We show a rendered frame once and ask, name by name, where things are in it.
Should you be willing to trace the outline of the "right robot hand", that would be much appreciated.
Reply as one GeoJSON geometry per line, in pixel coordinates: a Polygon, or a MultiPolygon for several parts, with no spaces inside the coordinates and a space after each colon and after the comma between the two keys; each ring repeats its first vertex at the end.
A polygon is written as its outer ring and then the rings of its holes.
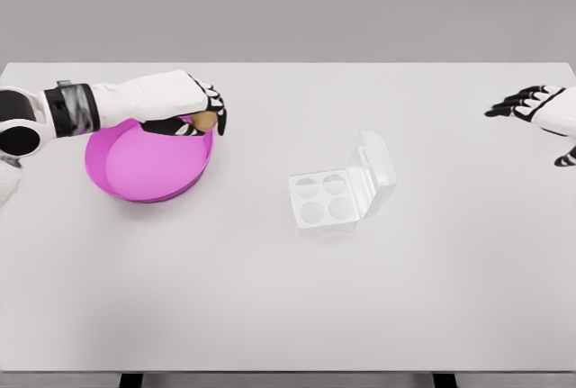
{"type": "Polygon", "coordinates": [[[529,86],[492,105],[484,115],[516,118],[576,140],[576,86],[529,86]]]}

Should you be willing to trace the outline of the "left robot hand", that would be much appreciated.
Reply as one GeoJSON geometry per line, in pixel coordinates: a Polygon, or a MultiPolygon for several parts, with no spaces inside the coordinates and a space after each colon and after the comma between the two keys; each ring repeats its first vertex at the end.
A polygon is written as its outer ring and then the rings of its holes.
{"type": "Polygon", "coordinates": [[[166,136],[202,136],[207,131],[195,129],[189,115],[208,111],[218,115],[218,134],[225,133],[228,111],[213,85],[183,70],[143,77],[138,85],[144,94],[138,117],[142,130],[166,136]]]}

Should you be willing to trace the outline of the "brown egg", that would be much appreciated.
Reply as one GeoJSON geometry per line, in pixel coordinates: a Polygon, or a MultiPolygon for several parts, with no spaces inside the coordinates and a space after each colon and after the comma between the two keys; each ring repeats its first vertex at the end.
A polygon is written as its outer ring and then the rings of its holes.
{"type": "Polygon", "coordinates": [[[189,115],[191,124],[198,131],[211,131],[217,126],[218,115],[215,112],[198,112],[189,115]]]}

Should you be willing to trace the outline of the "clear plastic egg box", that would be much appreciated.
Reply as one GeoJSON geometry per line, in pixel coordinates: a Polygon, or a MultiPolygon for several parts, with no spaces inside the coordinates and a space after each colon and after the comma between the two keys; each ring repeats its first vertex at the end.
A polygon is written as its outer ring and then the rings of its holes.
{"type": "Polygon", "coordinates": [[[398,177],[383,137],[361,131],[347,166],[288,178],[298,237],[348,233],[387,204],[398,177]]]}

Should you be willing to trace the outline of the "pink round bowl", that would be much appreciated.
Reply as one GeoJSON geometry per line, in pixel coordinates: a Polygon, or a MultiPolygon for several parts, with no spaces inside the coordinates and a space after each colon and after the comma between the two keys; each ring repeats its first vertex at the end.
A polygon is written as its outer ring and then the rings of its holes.
{"type": "Polygon", "coordinates": [[[167,136],[127,120],[92,134],[85,169],[105,193],[135,203],[160,203],[190,189],[208,166],[214,132],[167,136]]]}

